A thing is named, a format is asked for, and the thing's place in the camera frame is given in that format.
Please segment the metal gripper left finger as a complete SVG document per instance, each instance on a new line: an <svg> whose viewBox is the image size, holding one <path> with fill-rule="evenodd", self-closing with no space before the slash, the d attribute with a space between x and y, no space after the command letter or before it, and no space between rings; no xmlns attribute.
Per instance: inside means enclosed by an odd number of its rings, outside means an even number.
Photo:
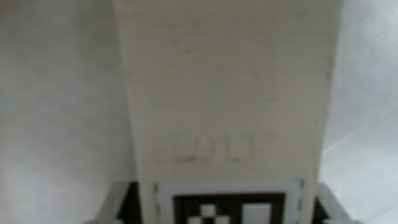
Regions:
<svg viewBox="0 0 398 224"><path fill-rule="evenodd" d="M98 214L88 224L145 224L138 181L113 184Z"/></svg>

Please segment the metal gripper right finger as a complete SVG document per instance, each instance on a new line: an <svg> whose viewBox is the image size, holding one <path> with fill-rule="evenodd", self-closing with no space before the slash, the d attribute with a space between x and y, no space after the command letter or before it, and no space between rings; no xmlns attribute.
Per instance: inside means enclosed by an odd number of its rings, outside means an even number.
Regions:
<svg viewBox="0 0 398 224"><path fill-rule="evenodd" d="M317 185L312 224L363 224L353 219L326 183Z"/></svg>

